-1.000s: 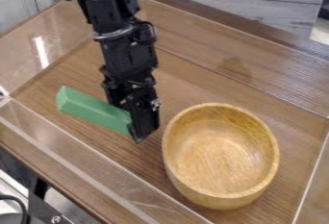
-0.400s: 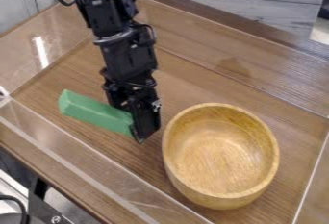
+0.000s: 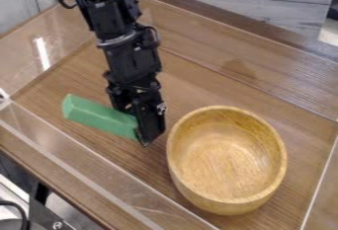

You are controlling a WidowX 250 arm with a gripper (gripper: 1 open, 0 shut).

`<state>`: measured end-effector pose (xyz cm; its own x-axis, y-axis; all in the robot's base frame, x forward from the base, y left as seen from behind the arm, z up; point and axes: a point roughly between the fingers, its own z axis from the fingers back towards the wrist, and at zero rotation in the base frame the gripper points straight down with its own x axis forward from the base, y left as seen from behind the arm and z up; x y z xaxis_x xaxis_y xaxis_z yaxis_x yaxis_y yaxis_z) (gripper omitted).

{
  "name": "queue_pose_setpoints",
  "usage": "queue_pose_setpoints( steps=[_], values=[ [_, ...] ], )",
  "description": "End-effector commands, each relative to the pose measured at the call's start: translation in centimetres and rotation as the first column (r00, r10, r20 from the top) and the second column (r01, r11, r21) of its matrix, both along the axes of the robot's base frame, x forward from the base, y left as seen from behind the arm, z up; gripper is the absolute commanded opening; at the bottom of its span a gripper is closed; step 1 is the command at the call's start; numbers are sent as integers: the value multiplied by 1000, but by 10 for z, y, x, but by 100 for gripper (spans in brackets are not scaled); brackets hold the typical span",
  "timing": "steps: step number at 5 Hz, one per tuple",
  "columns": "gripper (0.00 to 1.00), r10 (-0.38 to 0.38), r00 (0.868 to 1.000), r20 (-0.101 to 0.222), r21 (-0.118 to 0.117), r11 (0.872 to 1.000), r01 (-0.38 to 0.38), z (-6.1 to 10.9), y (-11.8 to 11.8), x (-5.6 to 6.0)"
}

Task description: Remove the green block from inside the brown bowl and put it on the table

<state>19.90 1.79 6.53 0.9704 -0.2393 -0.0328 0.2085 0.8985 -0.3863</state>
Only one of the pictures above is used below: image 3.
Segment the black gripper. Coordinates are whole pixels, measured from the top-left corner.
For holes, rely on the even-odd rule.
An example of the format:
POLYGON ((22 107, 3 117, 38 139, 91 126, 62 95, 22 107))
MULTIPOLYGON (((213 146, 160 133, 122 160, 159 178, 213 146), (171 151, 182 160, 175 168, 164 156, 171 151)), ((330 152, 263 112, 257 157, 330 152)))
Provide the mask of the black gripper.
POLYGON ((100 38, 108 70, 106 93, 122 113, 134 113, 136 137, 147 147, 166 132, 167 105, 162 98, 158 75, 163 70, 158 48, 160 40, 154 27, 139 26, 119 37, 100 38))

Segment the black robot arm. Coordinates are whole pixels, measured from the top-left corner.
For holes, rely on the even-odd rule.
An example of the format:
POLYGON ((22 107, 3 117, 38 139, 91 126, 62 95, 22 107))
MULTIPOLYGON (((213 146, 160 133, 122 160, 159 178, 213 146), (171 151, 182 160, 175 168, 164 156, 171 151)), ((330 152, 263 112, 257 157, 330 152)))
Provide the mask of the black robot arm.
POLYGON ((106 92, 112 109, 135 119, 132 134, 148 145, 166 131, 158 31, 138 23, 138 0, 75 0, 74 6, 95 32, 96 46, 107 59, 106 92))

